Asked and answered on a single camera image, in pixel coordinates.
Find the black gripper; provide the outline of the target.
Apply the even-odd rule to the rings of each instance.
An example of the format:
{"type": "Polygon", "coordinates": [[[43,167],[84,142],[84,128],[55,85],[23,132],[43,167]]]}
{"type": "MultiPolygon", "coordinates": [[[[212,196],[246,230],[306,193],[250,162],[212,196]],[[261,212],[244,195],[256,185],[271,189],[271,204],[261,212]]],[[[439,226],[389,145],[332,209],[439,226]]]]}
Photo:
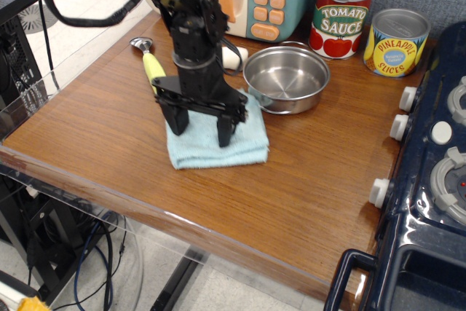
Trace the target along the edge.
{"type": "Polygon", "coordinates": [[[189,124],[188,111],[218,117],[218,145],[230,144],[236,124],[246,120],[248,99],[228,85],[217,62],[204,67],[178,67],[175,76],[152,80],[157,89],[157,102],[175,135],[184,133],[189,124]]]}

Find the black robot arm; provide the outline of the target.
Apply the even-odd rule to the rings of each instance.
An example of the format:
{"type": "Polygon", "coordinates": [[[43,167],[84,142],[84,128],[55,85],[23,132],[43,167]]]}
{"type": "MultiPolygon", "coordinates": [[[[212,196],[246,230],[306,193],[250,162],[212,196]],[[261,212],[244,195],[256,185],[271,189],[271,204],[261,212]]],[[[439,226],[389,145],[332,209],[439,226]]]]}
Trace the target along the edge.
{"type": "MultiPolygon", "coordinates": [[[[62,23],[83,28],[109,27],[121,23],[140,0],[129,0],[104,19],[66,17],[54,0],[45,0],[48,9],[62,23]]],[[[228,17],[219,0],[150,0],[159,10],[173,40],[175,76],[150,79],[156,100],[172,132],[181,135],[188,126],[189,112],[217,118],[218,143],[228,146],[236,126],[246,119],[248,99],[224,79],[222,47],[228,17]]]]}

